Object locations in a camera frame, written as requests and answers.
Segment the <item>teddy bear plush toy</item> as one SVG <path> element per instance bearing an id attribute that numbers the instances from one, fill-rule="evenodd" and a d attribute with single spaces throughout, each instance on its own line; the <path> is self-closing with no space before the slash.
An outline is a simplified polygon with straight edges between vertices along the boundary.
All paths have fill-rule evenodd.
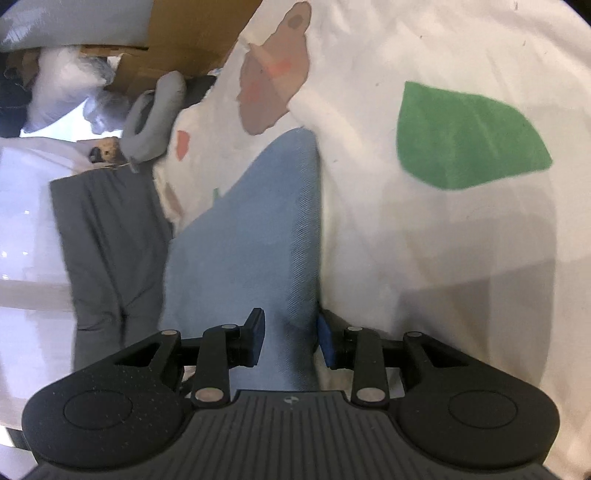
<path id="1" fill-rule="evenodd" d="M 125 162 L 117 137 L 99 139 L 91 148 L 88 158 L 92 164 L 120 165 Z"/>

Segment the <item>cream bear print bedsheet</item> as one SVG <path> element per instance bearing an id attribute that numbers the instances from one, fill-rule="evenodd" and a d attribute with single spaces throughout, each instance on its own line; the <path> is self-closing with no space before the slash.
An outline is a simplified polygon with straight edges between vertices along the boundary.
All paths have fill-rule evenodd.
<path id="1" fill-rule="evenodd" d="M 590 475 L 590 28 L 563 1 L 315 1 L 308 78 L 262 134 L 238 108 L 252 47 L 294 10 L 264 1 L 154 174 L 183 229 L 270 142 L 322 158 L 322 305 L 415 327 L 544 390 L 548 467 Z"/>

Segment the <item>grey neck pillow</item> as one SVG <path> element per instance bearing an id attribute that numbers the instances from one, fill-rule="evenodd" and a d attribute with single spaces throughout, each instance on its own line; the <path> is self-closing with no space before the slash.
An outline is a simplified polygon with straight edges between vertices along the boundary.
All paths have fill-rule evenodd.
<path id="1" fill-rule="evenodd" d="M 162 156 L 182 109 L 185 80 L 178 71 L 161 76 L 152 90 L 138 96 L 122 128 L 119 149 L 132 169 Z"/>

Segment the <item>dark grey quilt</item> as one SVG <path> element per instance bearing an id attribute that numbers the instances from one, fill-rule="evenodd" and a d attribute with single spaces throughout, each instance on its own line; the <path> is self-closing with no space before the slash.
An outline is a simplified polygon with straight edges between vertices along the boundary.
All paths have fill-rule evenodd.
<path id="1" fill-rule="evenodd" d="M 81 370 L 158 330 L 172 229 L 152 168 L 96 169 L 50 184 Z"/>

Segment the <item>black cloth under pillow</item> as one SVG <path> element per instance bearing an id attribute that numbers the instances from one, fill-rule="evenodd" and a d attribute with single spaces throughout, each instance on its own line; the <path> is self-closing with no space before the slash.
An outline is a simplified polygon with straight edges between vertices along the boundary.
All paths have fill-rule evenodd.
<path id="1" fill-rule="evenodd" d="M 200 103 L 204 100 L 205 95 L 211 90 L 215 82 L 216 77 L 213 75 L 185 78 L 176 111 L 180 112 L 183 109 Z"/>

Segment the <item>light blue denim pants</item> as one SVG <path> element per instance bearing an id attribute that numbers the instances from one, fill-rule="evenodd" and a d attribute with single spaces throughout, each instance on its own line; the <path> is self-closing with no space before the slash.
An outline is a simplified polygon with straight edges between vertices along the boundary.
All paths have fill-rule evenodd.
<path id="1" fill-rule="evenodd" d="M 298 128 L 173 239 L 160 326 L 198 337 L 263 309 L 259 363 L 231 370 L 231 387 L 315 390 L 320 255 L 320 156 L 315 134 Z"/>

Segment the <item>clear plastic bag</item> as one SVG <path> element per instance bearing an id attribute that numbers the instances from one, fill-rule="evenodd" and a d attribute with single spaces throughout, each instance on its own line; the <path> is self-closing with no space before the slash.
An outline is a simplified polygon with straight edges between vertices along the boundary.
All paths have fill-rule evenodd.
<path id="1" fill-rule="evenodd" d="M 118 93 L 102 90 L 89 97 L 83 106 L 83 117 L 95 135 L 121 130 L 129 113 L 129 99 Z"/>

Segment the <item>brown cardboard sheet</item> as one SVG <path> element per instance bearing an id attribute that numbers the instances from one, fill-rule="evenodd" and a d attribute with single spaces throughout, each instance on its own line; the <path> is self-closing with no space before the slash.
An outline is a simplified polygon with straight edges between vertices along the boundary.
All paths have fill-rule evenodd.
<path id="1" fill-rule="evenodd" d="M 256 0 L 155 1 L 145 47 L 85 45 L 80 54 L 118 56 L 107 89 L 135 99 L 170 71 L 193 78 L 222 66 L 259 5 Z"/>

